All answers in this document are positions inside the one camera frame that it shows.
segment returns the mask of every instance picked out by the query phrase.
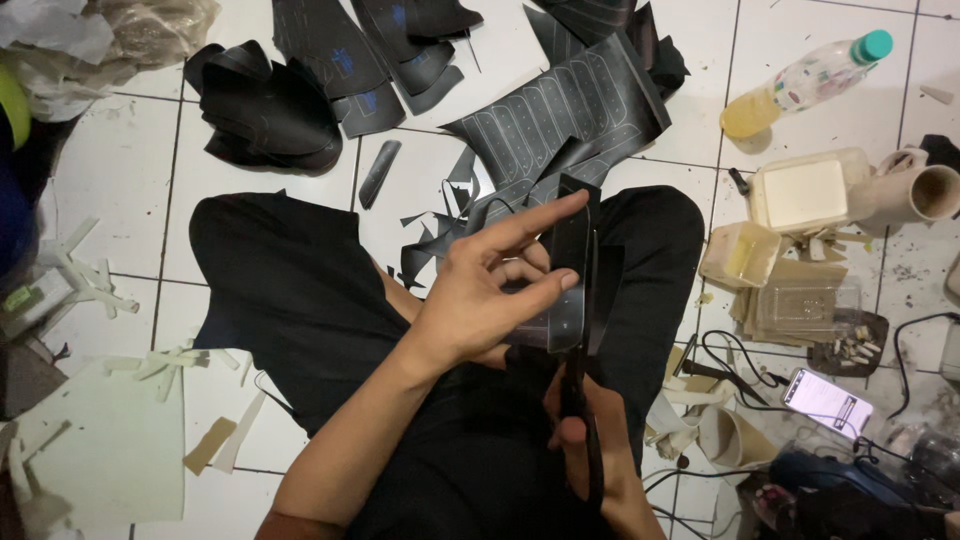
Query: cup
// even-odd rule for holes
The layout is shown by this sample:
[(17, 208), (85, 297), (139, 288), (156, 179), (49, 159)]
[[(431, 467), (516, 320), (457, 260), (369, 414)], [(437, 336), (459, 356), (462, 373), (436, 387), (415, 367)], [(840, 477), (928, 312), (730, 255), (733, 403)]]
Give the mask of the cup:
[(946, 165), (915, 166), (873, 177), (850, 192), (866, 226), (948, 219), (960, 211), (960, 173)]

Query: teal bottle cap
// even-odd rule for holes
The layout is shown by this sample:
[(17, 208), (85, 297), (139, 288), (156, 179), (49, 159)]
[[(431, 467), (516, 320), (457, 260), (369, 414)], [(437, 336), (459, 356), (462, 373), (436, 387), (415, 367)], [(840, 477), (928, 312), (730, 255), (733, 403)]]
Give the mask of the teal bottle cap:
[(850, 56), (860, 65), (878, 61), (894, 50), (894, 38), (886, 30), (874, 30), (853, 42)]

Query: plastic bag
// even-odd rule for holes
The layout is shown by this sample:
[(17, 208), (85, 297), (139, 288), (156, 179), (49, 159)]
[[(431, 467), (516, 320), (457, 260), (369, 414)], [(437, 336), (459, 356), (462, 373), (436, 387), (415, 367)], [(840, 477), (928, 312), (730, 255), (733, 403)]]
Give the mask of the plastic bag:
[[(41, 5), (48, 0), (11, 1)], [(58, 40), (61, 50), (15, 41), (0, 60), (27, 91), (34, 118), (63, 122), (83, 113), (137, 72), (173, 65), (192, 56), (204, 46), (206, 32), (219, 12), (220, 4), (215, 0), (91, 0), (81, 15), (103, 17), (113, 32), (113, 40), (99, 63), (64, 52), (70, 44), (63, 36)]]

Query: plastic bottle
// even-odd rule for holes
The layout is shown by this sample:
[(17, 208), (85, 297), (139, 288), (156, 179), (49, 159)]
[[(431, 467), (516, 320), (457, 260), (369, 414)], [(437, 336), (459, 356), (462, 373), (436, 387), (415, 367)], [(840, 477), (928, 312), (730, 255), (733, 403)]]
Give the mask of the plastic bottle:
[(731, 137), (756, 135), (781, 115), (807, 110), (856, 85), (893, 46), (885, 30), (824, 45), (733, 100), (720, 114), (720, 127)]

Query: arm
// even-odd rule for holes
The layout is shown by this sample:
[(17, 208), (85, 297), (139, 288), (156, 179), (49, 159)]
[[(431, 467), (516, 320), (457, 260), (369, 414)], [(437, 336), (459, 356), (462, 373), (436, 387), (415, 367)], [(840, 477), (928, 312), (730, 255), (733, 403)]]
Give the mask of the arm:
[[(342, 536), (437, 378), (466, 359), (502, 364), (507, 333), (577, 282), (572, 270), (549, 272), (536, 237), (587, 198), (564, 197), (453, 243), (410, 330), (284, 476), (259, 540)], [(531, 284), (500, 291), (519, 278)]]
[[(589, 493), (587, 427), (580, 418), (558, 417), (562, 376), (563, 368), (543, 399), (543, 405), (557, 424), (550, 446), (564, 449), (567, 479), (573, 491), (585, 500)], [(584, 377), (584, 393), (596, 419), (603, 456), (604, 499), (600, 513), (619, 538), (665, 540), (660, 522), (647, 502), (643, 482), (636, 475), (623, 398), (613, 390), (603, 388), (589, 376)]]

